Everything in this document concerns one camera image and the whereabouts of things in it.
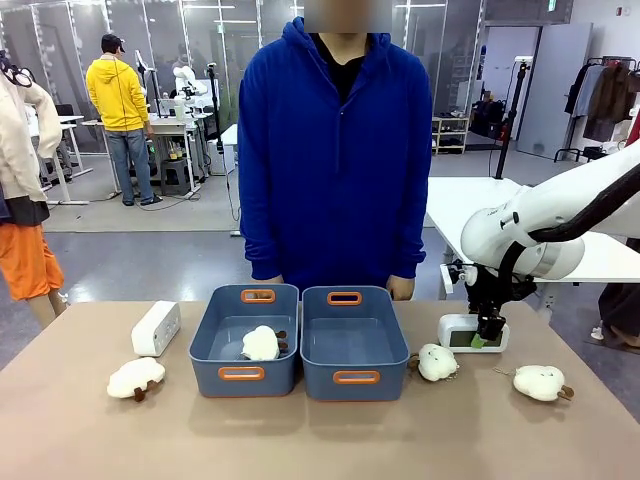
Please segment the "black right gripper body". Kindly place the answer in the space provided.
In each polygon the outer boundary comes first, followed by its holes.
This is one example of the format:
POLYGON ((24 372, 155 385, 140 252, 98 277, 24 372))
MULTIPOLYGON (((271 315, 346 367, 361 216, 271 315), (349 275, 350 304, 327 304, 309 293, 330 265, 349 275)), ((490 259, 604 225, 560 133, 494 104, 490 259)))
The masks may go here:
POLYGON ((492 268, 467 267, 468 308, 472 314, 498 315, 504 304, 522 301, 535 292, 536 284, 531 276, 511 274, 507 278, 492 268))

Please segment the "person's left hand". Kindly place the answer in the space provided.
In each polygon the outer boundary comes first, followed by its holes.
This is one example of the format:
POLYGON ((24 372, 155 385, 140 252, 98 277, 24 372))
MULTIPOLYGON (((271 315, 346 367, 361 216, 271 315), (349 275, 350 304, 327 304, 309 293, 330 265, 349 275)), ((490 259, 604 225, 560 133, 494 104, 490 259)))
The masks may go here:
POLYGON ((415 290, 415 279, 390 275, 386 289, 394 301, 409 301, 415 290))

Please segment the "person's right hand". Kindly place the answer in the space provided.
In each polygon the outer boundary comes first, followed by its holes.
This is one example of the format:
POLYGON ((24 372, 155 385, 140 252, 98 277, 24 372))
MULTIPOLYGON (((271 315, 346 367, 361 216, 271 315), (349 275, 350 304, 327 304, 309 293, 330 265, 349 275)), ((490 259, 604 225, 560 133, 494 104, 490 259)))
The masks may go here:
POLYGON ((281 275, 269 279, 253 279, 253 291, 249 294, 250 299, 270 300, 272 297, 271 290, 273 285, 283 284, 284 280, 281 275))

